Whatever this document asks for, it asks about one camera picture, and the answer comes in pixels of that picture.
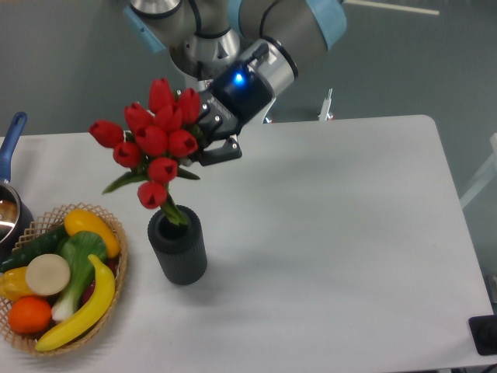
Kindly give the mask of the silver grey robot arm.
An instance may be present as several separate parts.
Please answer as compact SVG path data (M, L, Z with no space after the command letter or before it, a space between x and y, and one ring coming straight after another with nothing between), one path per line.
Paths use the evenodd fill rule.
M347 27L339 1L131 1L123 13L200 93L200 144L183 165L239 158L242 128L268 122L276 98Z

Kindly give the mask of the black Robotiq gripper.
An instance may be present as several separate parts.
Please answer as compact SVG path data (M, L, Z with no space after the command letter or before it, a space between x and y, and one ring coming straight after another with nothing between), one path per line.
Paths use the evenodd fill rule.
M233 64L215 78L200 93L200 103L207 107L200 110L198 125L204 142L227 139L219 148L197 152L192 162L212 166L240 159L242 150L236 135L272 99L269 84L245 63Z

